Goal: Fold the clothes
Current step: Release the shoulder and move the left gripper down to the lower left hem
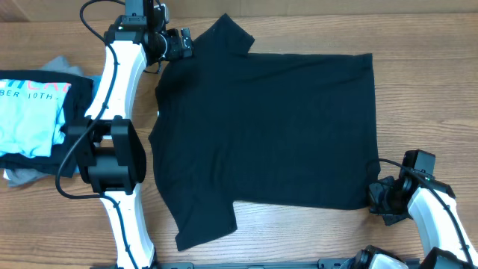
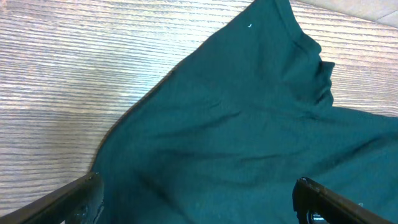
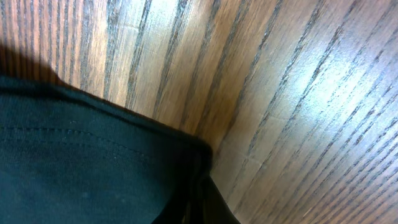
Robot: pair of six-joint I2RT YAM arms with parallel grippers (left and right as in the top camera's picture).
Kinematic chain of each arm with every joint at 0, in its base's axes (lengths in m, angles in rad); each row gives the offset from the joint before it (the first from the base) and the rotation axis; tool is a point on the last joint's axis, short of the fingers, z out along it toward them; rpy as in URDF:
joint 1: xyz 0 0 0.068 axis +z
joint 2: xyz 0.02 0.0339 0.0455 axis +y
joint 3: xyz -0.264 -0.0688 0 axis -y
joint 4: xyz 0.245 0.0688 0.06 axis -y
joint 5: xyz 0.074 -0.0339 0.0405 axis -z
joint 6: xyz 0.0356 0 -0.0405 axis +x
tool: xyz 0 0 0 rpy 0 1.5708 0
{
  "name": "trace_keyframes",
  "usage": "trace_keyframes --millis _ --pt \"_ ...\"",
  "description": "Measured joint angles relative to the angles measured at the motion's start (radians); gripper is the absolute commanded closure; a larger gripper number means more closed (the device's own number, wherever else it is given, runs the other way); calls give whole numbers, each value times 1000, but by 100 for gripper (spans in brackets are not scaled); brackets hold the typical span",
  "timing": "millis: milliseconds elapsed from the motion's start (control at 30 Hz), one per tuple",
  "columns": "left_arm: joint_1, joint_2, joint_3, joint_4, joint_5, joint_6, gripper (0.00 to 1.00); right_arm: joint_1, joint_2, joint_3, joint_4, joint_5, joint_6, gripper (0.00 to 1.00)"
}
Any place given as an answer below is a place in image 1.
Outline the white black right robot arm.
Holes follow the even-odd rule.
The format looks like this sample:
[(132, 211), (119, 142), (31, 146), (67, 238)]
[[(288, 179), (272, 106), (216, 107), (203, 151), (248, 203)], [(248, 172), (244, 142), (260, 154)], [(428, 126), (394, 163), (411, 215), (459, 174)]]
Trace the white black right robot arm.
[(388, 176), (369, 185), (370, 213), (382, 216), (385, 225), (411, 219), (418, 228), (425, 259), (419, 268), (476, 268), (477, 251), (468, 238), (456, 210), (453, 189), (434, 175), (436, 157), (432, 153), (409, 150), (399, 164), (399, 177)]

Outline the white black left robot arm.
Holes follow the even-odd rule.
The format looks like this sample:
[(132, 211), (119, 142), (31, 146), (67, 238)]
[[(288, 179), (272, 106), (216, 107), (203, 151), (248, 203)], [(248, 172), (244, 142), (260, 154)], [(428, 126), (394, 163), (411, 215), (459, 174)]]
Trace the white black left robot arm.
[(82, 180), (102, 202), (117, 246), (116, 268), (158, 268), (141, 202), (146, 152), (135, 131), (132, 108), (142, 74), (151, 65), (193, 54), (188, 28), (167, 28), (167, 6), (160, 1), (123, 1), (118, 16), (100, 36), (105, 66), (96, 95), (67, 132)]

